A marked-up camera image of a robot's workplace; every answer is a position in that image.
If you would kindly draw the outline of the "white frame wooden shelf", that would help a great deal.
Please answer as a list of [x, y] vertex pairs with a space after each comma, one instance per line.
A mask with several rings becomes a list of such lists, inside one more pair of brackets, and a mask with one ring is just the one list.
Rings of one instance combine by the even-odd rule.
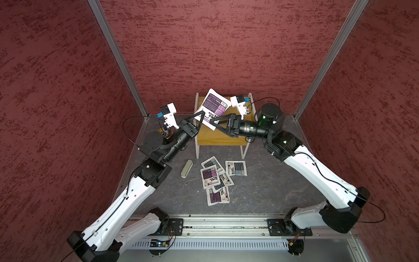
[[[201, 104], [204, 101], [204, 98], [205, 96], [200, 97], [199, 93], [196, 93], [195, 111], [197, 111], [198, 107], [201, 106]], [[252, 93], [249, 93], [246, 98], [249, 98], [249, 101], [246, 102], [246, 106], [251, 106], [250, 109], [252, 109], [252, 112], [249, 115], [244, 116], [244, 120], [254, 121], [256, 109], [255, 105], [251, 104], [251, 102], [254, 101]], [[239, 111], [236, 108], [230, 107], [226, 111], [225, 115], [232, 113], [238, 114]], [[200, 146], [240, 146], [241, 157], [242, 159], [245, 159], [246, 153], [250, 145], [250, 143], [248, 143], [242, 136], [240, 136], [239, 138], [231, 138], [228, 135], [222, 133], [221, 131], [217, 129], [213, 131], [205, 125], [201, 127], [200, 132], [195, 137], [194, 141], [196, 159], [199, 159]]]

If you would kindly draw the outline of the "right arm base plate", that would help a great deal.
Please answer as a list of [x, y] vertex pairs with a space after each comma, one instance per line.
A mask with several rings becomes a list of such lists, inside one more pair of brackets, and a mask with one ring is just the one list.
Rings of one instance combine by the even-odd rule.
[[267, 228], [270, 236], [313, 236], [312, 230], [310, 228], [301, 229], [291, 220], [286, 219], [268, 219]]

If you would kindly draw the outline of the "beige eraser block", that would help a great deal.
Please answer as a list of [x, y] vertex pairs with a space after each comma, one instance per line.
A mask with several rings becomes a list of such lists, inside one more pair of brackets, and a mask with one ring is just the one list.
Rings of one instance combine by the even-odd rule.
[[181, 171], [181, 178], [186, 178], [193, 166], [193, 161], [191, 159], [187, 160], [186, 164], [184, 165]]

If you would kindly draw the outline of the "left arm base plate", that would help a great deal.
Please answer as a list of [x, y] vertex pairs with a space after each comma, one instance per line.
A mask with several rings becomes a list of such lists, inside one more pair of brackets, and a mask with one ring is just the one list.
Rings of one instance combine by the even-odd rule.
[[182, 218], [169, 218], [164, 220], [158, 231], [156, 232], [156, 235], [176, 235], [181, 236], [183, 232], [183, 224], [184, 219]]

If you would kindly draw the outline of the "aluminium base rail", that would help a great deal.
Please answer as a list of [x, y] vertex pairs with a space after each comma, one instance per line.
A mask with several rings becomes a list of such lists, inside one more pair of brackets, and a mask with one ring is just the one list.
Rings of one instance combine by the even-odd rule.
[[280, 219], [282, 215], [170, 215], [182, 218], [183, 238], [216, 239], [286, 239], [285, 236], [270, 236], [268, 219]]

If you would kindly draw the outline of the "purple coffee bag bottom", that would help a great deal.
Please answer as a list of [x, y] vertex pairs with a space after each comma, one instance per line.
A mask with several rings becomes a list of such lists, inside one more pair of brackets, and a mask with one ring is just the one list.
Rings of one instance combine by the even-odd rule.
[[206, 194], [208, 206], [230, 203], [230, 194], [228, 187], [223, 187], [218, 192], [215, 192], [211, 188], [209, 188], [206, 190]]

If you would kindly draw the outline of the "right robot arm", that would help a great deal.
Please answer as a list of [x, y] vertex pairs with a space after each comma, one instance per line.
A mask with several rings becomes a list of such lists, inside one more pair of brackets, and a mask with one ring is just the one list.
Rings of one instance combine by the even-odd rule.
[[292, 133], [283, 129], [285, 113], [276, 104], [265, 104], [256, 114], [256, 121], [228, 114], [210, 119], [222, 133], [237, 138], [261, 139], [272, 156], [298, 171], [326, 198], [320, 204], [291, 209], [280, 222], [281, 231], [298, 235], [303, 229], [328, 226], [346, 234], [358, 222], [370, 192], [345, 182], [322, 164]]

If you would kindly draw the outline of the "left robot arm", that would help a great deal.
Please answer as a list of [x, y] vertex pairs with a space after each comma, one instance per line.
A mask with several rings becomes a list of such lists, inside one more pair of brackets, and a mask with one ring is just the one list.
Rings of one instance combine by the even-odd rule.
[[126, 227], [137, 208], [163, 183], [171, 171], [168, 165], [194, 139], [203, 124], [200, 111], [178, 124], [175, 134], [166, 139], [150, 133], [139, 150], [146, 156], [133, 171], [127, 187], [110, 207], [84, 231], [74, 231], [67, 242], [83, 262], [115, 262], [137, 240], [165, 230], [169, 216], [152, 209], [141, 220]]

